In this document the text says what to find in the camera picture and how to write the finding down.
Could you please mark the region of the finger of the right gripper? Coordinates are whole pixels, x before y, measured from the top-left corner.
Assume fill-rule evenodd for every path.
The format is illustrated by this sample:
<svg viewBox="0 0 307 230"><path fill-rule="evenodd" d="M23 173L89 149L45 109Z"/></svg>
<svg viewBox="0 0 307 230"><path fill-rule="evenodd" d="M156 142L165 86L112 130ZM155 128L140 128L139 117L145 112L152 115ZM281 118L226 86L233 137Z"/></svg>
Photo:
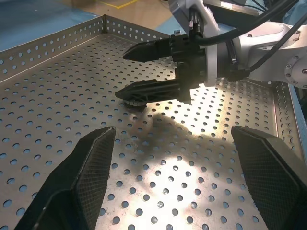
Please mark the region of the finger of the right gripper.
<svg viewBox="0 0 307 230"><path fill-rule="evenodd" d="M143 63L169 56L171 56L170 39L138 43L123 54L123 58L126 60Z"/></svg>
<svg viewBox="0 0 307 230"><path fill-rule="evenodd" d="M180 84L176 79L143 80L126 85L115 96L128 104L146 104L176 99L179 92Z"/></svg>

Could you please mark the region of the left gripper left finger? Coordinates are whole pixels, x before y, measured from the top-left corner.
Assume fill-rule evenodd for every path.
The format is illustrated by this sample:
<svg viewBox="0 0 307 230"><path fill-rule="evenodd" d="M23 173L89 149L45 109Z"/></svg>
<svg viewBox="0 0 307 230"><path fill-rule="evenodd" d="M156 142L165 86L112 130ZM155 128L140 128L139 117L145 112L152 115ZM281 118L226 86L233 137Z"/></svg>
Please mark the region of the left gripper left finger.
<svg viewBox="0 0 307 230"><path fill-rule="evenodd" d="M113 126L82 137L45 180L17 230L93 230L107 189Z"/></svg>

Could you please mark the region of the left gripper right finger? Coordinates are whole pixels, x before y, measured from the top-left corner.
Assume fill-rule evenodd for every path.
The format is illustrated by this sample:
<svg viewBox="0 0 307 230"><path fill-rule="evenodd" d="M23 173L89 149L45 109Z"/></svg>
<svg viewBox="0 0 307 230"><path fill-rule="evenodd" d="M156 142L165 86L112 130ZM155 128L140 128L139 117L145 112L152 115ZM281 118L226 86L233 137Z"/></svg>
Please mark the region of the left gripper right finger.
<svg viewBox="0 0 307 230"><path fill-rule="evenodd" d="M270 230L307 228L307 167L278 137L232 126L244 178Z"/></svg>

